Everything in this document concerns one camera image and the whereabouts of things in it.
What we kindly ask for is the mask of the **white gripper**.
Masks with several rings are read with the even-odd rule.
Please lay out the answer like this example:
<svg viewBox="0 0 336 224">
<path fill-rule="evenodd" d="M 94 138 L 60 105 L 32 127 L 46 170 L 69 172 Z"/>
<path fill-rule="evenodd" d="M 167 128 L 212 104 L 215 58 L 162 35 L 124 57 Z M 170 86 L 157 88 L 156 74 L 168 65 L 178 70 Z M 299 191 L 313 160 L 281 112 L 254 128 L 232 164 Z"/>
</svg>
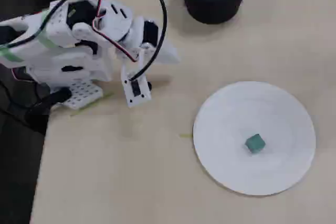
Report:
<svg viewBox="0 0 336 224">
<path fill-rule="evenodd" d="M 130 30 L 122 43 L 128 52 L 136 52 L 140 48 L 156 48 L 159 32 L 160 29 L 154 21 L 138 16 L 132 21 Z M 177 49 L 166 40 L 154 60 L 155 63 L 161 64 L 178 64 L 180 61 Z"/>
</svg>

